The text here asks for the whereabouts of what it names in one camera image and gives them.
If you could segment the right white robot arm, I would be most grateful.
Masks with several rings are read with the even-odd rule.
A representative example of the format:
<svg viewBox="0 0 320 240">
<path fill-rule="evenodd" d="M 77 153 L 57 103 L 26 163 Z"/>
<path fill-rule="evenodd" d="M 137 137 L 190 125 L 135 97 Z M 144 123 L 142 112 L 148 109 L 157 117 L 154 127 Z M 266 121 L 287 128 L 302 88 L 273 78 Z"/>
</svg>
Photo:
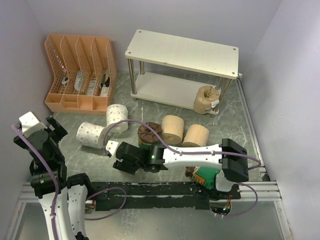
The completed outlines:
<svg viewBox="0 0 320 240">
<path fill-rule="evenodd" d="M 115 157 L 113 168 L 134 175 L 137 170 L 158 173 L 177 167 L 216 169 L 212 193 L 223 199 L 236 183 L 249 180 L 247 150 L 235 141 L 224 138 L 220 144 L 204 147 L 153 145 L 148 149 L 127 142 L 109 140 L 108 156 Z"/>
</svg>

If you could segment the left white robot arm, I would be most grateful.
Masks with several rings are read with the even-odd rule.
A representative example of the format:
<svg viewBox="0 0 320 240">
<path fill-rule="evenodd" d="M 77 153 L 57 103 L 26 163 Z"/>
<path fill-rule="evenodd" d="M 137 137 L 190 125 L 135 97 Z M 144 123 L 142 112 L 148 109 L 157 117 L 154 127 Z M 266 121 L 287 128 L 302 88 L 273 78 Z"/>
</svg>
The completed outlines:
<svg viewBox="0 0 320 240">
<path fill-rule="evenodd" d="M 42 207 L 51 240 L 86 240 L 85 203 L 94 192 L 85 173 L 67 176 L 59 142 L 68 132 L 52 117 L 42 123 L 31 111 L 13 125 L 14 143 L 32 156 L 30 185 Z"/>
</svg>

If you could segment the floral white paper roll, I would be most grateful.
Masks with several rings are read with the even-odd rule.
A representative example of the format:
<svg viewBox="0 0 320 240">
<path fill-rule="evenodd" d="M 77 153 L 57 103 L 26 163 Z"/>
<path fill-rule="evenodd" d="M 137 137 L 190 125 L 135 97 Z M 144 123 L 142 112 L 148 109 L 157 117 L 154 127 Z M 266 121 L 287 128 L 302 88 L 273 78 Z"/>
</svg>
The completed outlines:
<svg viewBox="0 0 320 240">
<path fill-rule="evenodd" d="M 128 122 L 121 122 L 116 125 L 116 123 L 128 119 L 128 110 L 125 105 L 122 104 L 112 104 L 107 107 L 106 110 L 106 127 L 111 133 L 122 133 L 126 131 L 129 126 Z"/>
<path fill-rule="evenodd" d="M 76 140 L 83 146 L 102 149 L 106 133 L 107 128 L 104 126 L 83 122 L 77 130 Z"/>
</svg>

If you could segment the brown paper roll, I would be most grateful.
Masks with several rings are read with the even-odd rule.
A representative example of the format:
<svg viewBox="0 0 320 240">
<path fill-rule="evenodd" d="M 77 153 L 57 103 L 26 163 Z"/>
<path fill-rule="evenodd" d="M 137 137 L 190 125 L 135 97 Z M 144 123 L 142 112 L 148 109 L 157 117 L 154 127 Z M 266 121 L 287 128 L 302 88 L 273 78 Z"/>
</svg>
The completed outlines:
<svg viewBox="0 0 320 240">
<path fill-rule="evenodd" d="M 202 86 L 198 89 L 193 103 L 193 110 L 198 114 L 213 113 L 214 108 L 220 102 L 219 91 L 210 85 Z"/>
</svg>

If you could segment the beige unwrapped paper roll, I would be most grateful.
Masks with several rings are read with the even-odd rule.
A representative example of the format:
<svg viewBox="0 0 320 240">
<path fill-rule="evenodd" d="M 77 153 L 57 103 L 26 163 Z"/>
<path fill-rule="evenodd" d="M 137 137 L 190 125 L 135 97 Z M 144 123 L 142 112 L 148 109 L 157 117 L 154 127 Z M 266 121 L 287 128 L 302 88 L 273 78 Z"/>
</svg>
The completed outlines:
<svg viewBox="0 0 320 240">
<path fill-rule="evenodd" d="M 193 124 L 191 125 L 184 137 L 182 146 L 183 147 L 205 147 L 209 138 L 210 131 L 200 125 Z"/>
<path fill-rule="evenodd" d="M 183 140 L 184 134 L 184 120 L 175 115 L 166 115 L 162 119 L 162 139 L 168 145 L 180 144 Z"/>
</svg>

